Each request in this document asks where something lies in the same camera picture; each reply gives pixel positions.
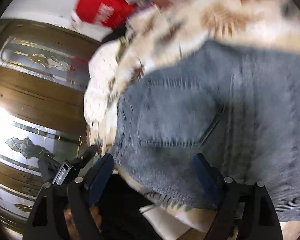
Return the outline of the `grey-blue denim pants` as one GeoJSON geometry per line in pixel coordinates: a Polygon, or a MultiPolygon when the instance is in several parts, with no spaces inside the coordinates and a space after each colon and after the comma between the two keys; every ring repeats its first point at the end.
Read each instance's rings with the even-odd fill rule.
{"type": "Polygon", "coordinates": [[[265,183],[282,222],[300,220],[300,55],[207,41],[121,94],[115,163],[148,189],[212,206],[193,170],[265,183]]]}

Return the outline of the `wooden glass-panel door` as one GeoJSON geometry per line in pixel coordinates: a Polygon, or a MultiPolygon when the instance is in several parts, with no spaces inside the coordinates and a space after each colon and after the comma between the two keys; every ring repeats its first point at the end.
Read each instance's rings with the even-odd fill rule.
{"type": "Polygon", "coordinates": [[[81,155],[83,97],[99,42],[28,20],[0,20],[0,226],[21,239],[43,184],[38,160],[81,155]]]}

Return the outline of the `red paper shopping bag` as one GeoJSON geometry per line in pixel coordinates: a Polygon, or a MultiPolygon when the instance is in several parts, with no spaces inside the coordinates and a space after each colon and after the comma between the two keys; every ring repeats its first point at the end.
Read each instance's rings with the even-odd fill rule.
{"type": "Polygon", "coordinates": [[[101,41],[136,11],[137,5],[125,0],[77,0],[71,13],[74,31],[101,41]]]}

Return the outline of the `leaf-pattern fleece blanket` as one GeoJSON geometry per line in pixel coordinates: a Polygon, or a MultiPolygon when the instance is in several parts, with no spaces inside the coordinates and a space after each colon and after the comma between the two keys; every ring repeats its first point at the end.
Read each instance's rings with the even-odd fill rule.
{"type": "MultiPolygon", "coordinates": [[[[92,131],[90,142],[99,144],[102,153],[109,152],[117,133],[118,102],[127,87],[193,55],[207,41],[300,55],[300,11],[292,0],[187,0],[134,15],[124,37],[100,46],[89,62],[84,117],[92,131]]],[[[197,230],[209,228],[213,207],[181,204],[115,166],[133,189],[170,215],[197,230]]],[[[284,239],[300,235],[300,220],[280,221],[280,225],[284,239]]]]}

